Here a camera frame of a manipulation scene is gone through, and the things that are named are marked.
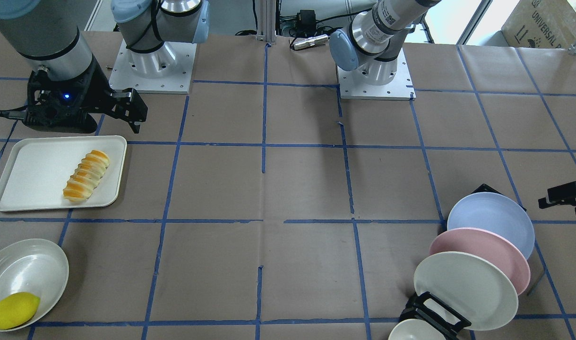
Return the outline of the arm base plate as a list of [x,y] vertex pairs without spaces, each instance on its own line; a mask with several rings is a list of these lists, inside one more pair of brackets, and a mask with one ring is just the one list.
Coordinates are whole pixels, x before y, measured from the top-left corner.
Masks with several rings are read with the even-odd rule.
[[408,101],[416,97],[404,51],[392,61],[370,60],[353,71],[336,67],[340,97]]
[[122,42],[109,84],[140,94],[188,94],[197,44],[165,42],[157,51],[139,54]]

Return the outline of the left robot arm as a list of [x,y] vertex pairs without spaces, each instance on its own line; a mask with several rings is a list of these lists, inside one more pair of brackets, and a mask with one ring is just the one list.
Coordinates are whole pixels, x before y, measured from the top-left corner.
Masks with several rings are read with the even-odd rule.
[[387,86],[400,75],[399,56],[411,26],[437,6],[436,0],[379,0],[357,13],[346,28],[332,32],[329,47],[338,76],[351,85],[377,91],[387,99]]

